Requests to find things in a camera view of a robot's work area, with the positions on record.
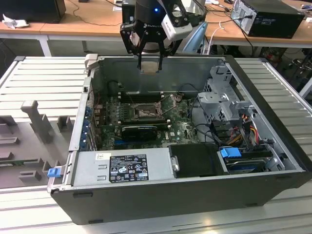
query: blue latch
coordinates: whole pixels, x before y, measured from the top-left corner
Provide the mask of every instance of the blue latch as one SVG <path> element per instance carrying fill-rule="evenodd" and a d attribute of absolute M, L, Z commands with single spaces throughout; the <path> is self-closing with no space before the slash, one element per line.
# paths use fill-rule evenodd
<path fill-rule="evenodd" d="M 238 148 L 229 147 L 220 150 L 222 157 L 242 157 Z"/>
<path fill-rule="evenodd" d="M 48 177 L 49 178 L 52 178 L 52 177 L 60 177 L 61 174 L 60 174 L 60 171 L 61 171 L 61 168 L 50 168 L 48 170 Z"/>

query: motherboard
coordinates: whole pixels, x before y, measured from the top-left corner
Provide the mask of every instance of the motherboard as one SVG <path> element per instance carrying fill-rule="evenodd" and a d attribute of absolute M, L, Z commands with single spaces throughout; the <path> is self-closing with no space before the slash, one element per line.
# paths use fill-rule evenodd
<path fill-rule="evenodd" d="M 110 97 L 106 101 L 104 124 L 100 126 L 102 150 L 199 143 L 197 130 L 189 118 L 189 99 L 166 94 L 155 102 L 138 101 L 131 96 L 125 96 L 124 100 L 122 96 Z"/>

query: computer case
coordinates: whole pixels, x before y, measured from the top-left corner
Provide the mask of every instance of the computer case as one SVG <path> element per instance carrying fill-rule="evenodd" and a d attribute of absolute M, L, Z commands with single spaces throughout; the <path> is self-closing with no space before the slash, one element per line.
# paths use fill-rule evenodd
<path fill-rule="evenodd" d="M 249 37 L 286 39 L 293 37 L 304 16 L 279 0 L 236 0 L 231 13 Z"/>
<path fill-rule="evenodd" d="M 59 23 L 65 14 L 64 0 L 2 0 L 0 15 L 28 22 Z"/>

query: white cable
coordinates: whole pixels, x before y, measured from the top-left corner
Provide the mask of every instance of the white cable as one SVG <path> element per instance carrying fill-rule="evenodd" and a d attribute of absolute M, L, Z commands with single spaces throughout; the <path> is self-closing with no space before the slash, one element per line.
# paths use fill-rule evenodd
<path fill-rule="evenodd" d="M 218 27 L 217 29 L 215 29 L 215 31 L 214 31 L 213 34 L 211 35 L 211 38 L 210 38 L 210 41 L 209 41 L 209 45 L 208 45 L 207 55 L 209 55 L 209 53 L 210 53 L 211 42 L 212 42 L 212 40 L 213 40 L 213 37 L 214 37 L 216 31 L 218 31 L 219 29 L 223 29 L 223 30 L 224 30 L 224 28 L 221 26 L 221 21 L 219 22 L 219 27 Z"/>

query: side panel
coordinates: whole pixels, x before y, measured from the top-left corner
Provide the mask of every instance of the side panel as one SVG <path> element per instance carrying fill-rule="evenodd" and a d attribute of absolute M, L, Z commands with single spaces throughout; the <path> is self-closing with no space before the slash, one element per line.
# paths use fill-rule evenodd
<path fill-rule="evenodd" d="M 262 206 L 305 174 L 54 191 L 51 196 L 74 223 L 83 225 Z"/>

